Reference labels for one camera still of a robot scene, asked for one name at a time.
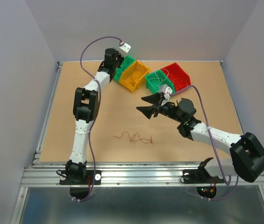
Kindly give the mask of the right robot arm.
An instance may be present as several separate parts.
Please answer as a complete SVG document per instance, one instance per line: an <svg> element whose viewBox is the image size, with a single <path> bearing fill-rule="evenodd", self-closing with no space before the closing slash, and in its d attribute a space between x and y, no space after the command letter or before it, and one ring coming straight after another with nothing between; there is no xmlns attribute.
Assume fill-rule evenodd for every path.
<svg viewBox="0 0 264 224"><path fill-rule="evenodd" d="M209 157L196 170L183 172L184 183L204 183L220 175L237 175L246 182L254 182L264 171L264 147L254 134L233 134L208 127L195 118L194 104L186 98L167 102L164 94L155 93L142 100L150 106L138 106L137 110L148 119L164 115L179 122L177 130L182 137L215 146L230 155L221 161Z"/></svg>

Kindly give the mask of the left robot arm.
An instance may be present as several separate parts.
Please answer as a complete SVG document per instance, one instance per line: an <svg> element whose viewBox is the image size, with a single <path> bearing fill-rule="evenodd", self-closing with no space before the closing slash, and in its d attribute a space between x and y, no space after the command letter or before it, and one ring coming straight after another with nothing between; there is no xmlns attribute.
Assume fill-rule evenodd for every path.
<svg viewBox="0 0 264 224"><path fill-rule="evenodd" d="M76 120L74 143L69 161L66 163L67 175L77 184L86 180L87 142L100 107L100 89L111 82L124 57L113 48L104 52L97 73L83 88L77 88L74 96L73 115Z"/></svg>

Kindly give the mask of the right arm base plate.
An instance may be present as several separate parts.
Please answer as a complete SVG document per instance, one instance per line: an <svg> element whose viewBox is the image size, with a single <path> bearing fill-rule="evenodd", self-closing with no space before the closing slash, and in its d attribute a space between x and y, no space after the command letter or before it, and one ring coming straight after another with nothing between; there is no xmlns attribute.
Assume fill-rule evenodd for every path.
<svg viewBox="0 0 264 224"><path fill-rule="evenodd" d="M207 171L202 169L185 169L182 171L180 182L184 184L211 183L214 177L211 177Z"/></svg>

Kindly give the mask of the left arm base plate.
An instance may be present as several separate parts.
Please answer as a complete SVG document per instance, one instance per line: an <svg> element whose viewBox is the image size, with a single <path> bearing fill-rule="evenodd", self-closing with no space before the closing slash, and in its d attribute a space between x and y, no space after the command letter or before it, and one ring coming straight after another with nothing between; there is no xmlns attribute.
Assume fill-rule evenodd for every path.
<svg viewBox="0 0 264 224"><path fill-rule="evenodd" d="M70 175L66 170L60 169L56 171L56 174L60 177L60 185L100 185L102 178L101 170L96 170L95 175L94 170L87 170L85 177Z"/></svg>

